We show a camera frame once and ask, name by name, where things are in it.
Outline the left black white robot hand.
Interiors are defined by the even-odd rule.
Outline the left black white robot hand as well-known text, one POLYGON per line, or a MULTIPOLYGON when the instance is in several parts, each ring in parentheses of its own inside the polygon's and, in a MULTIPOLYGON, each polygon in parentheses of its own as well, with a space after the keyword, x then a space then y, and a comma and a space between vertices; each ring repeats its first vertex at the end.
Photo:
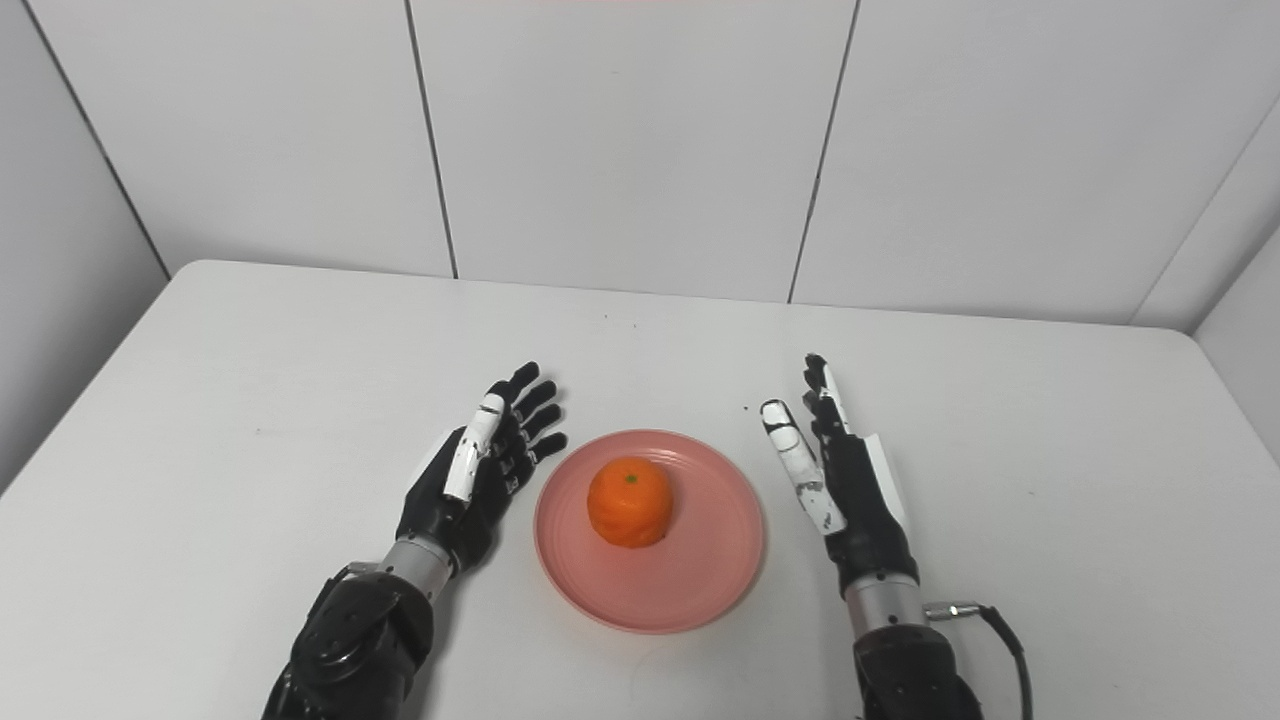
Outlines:
POLYGON ((554 428, 563 416, 557 393, 534 361, 493 384, 471 420, 429 454, 404 497, 396 538, 429 541, 453 573, 479 565, 513 497, 568 443, 554 428))

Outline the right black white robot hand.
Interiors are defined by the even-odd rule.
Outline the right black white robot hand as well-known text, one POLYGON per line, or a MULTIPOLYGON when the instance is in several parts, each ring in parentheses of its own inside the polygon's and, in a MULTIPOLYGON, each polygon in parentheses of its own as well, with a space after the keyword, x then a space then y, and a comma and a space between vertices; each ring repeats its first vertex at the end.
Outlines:
POLYGON ((865 577, 920 580, 900 514, 901 496, 878 436, 856 436, 840 397, 832 366, 819 354, 805 356, 805 407, 812 414, 813 450, 788 405, 760 406, 762 425, 797 501, 820 534, 835 565, 838 592, 865 577))

